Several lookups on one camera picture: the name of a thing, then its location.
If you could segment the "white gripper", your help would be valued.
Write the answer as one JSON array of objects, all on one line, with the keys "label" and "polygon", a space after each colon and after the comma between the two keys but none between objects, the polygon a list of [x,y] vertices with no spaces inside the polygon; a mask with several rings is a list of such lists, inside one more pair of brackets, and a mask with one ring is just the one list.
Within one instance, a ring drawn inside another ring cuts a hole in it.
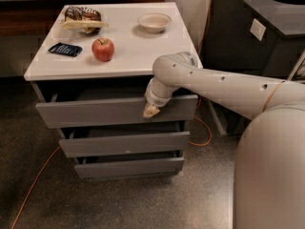
[{"label": "white gripper", "polygon": [[158,108],[166,106],[176,90],[176,87],[165,85],[155,77],[152,78],[145,91],[148,103],[145,105],[143,117],[151,118],[157,115],[160,112]]}]

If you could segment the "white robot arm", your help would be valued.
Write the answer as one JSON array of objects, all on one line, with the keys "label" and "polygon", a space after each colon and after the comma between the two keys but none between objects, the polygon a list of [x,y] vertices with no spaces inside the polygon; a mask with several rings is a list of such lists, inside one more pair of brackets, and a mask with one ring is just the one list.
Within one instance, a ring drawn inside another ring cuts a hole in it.
[{"label": "white robot arm", "polygon": [[251,120],[236,153],[233,229],[305,229],[305,85],[199,69],[188,52],[158,57],[152,73],[145,117],[184,88]]}]

